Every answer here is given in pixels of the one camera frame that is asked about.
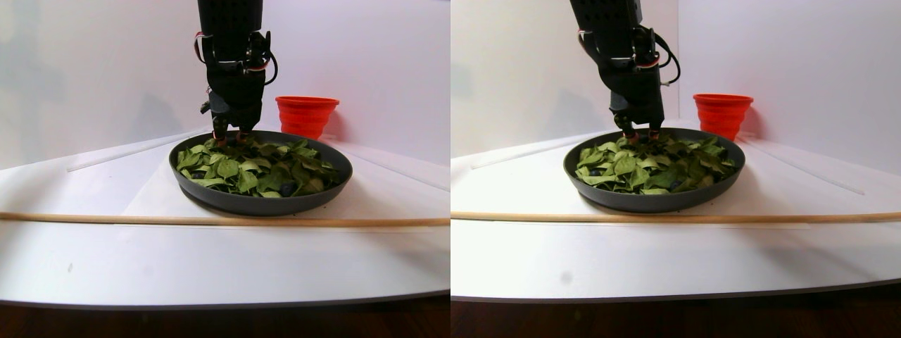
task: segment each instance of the silicone cup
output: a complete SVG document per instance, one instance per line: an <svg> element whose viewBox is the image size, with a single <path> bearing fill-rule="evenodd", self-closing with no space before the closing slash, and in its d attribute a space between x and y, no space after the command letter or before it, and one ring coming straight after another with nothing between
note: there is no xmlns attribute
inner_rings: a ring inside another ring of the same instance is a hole
<svg viewBox="0 0 901 338"><path fill-rule="evenodd" d="M731 94L695 94L697 117L701 120L701 130L735 141L745 112L754 98Z"/></svg>
<svg viewBox="0 0 901 338"><path fill-rule="evenodd" d="M340 101L327 97L278 96L281 131L318 140Z"/></svg>

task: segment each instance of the cable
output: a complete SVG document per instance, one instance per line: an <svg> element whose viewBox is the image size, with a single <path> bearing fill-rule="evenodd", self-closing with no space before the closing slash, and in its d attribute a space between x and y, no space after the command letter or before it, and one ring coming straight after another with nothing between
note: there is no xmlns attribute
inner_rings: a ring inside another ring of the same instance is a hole
<svg viewBox="0 0 901 338"><path fill-rule="evenodd" d="M203 32L197 32L197 34L194 34L194 53L197 55L197 59L199 59L203 64L206 64L206 61L204 61L204 58L200 57L200 46L198 46L197 44L197 39L203 39L207 37L209 36L204 35Z"/></svg>
<svg viewBox="0 0 901 338"><path fill-rule="evenodd" d="M275 66L275 71L272 73L272 78L269 81L266 81L263 86L268 86L272 81L275 81L278 78L278 60L276 60L276 55L272 54L272 51L269 51L269 56L272 57L272 64Z"/></svg>
<svg viewBox="0 0 901 338"><path fill-rule="evenodd" d="M665 51L667 52L667 54L669 54L669 58L672 58L673 62L676 62L676 77L673 78L673 79L671 79L670 81L666 81L666 82L660 83L661 86L667 86L667 87L668 87L669 85L671 85L671 84L673 84L674 82L678 81L678 78L682 76L682 67L679 66L679 64L678 64L678 58L676 57L676 55L673 54L672 50L669 49L669 45L667 44L667 41L666 41L666 40L663 40L663 38L660 37L660 35L657 34L657 33L654 33L654 39L656 39L656 40L657 40L657 44L659 44L661 47L663 47L663 50L665 50ZM666 65L666 64L669 64L669 59L667 59L667 62L664 63L664 65Z"/></svg>

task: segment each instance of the blueberry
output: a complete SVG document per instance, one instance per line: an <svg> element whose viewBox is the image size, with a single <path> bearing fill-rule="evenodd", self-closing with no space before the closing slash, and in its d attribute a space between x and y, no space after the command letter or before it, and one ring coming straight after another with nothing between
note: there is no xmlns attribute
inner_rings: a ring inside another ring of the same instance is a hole
<svg viewBox="0 0 901 338"><path fill-rule="evenodd" d="M287 182L282 184L281 188L278 189L278 193L281 194L282 197L291 196L294 194L294 191L297 190L297 183Z"/></svg>

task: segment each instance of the black pan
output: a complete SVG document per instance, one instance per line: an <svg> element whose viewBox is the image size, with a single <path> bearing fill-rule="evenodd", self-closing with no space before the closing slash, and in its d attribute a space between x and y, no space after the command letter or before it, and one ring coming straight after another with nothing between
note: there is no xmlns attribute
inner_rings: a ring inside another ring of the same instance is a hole
<svg viewBox="0 0 901 338"><path fill-rule="evenodd" d="M717 136L719 141L717 145L726 149L726 157L735 161L735 173L727 179L724 179L710 187L702 187L695 190L689 190L681 193L667 195L633 195L615 193L613 191L603 190L597 187L591 187L576 177L576 165L578 164L578 155L582 149L591 147L605 142L616 142L623 136L622 132L612 132L606 135L598 136L594 139L582 142L576 148L573 148L566 155L563 161L563 168L569 175L569 180L576 186L579 194L585 198L614 210L626 211L631 213L667 213L686 209L692 206L698 206L711 199L720 196L729 187L735 183L739 174L744 168L744 152L737 144L725 139L722 136L714 135L709 132L701 132L691 129L681 128L662 128L663 132L669 133L673 137L684 140L699 141L711 136ZM647 134L647 129L637 130L641 134Z"/></svg>
<svg viewBox="0 0 901 338"><path fill-rule="evenodd" d="M301 139L306 139L302 136L282 132L254 131L251 134L261 143L287 144L289 142L297 142ZM203 144L212 137L213 135L208 133L192 137L179 143L169 153L169 166L172 168L172 173L175 175L178 184L181 186L182 192L184 192L186 196L192 200L201 202L202 205L210 206L228 213L250 216L279 216L310 210L322 206L338 196L338 194L341 193L341 190L344 189L344 186L347 185L347 182L350 180L350 175L353 173L353 167L350 165L350 161L343 154L324 143L307 139L309 147L319 151L322 154L322 160L331 162L332 167L338 170L341 177L341 184L339 186L332 187L317 194L282 198L240 196L216 191L192 182L190 179L182 176L178 170L175 170L178 165L179 151L191 148L197 144Z"/></svg>

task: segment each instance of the white table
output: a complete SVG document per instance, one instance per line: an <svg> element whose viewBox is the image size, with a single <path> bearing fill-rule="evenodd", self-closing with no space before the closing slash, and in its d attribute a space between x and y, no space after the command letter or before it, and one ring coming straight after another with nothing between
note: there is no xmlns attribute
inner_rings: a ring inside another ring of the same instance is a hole
<svg viewBox="0 0 901 338"><path fill-rule="evenodd" d="M619 214L582 198L563 157L593 135L451 161L454 211ZM473 169L473 164L545 149ZM772 142L739 142L747 165L717 199L682 215L901 210L901 178ZM816 175L777 158L804 163ZM901 224L528 224L451 222L451 297L606 302L852 288L901 279Z"/></svg>
<svg viewBox="0 0 901 338"><path fill-rule="evenodd" d="M0 170L0 210L205 216L165 158L175 143L74 172L142 143ZM448 217L446 167L332 142L354 166L332 202L297 217ZM411 179L370 156L403 163ZM0 221L0 301L64 307L321 305L447 294L450 227L284 229Z"/></svg>

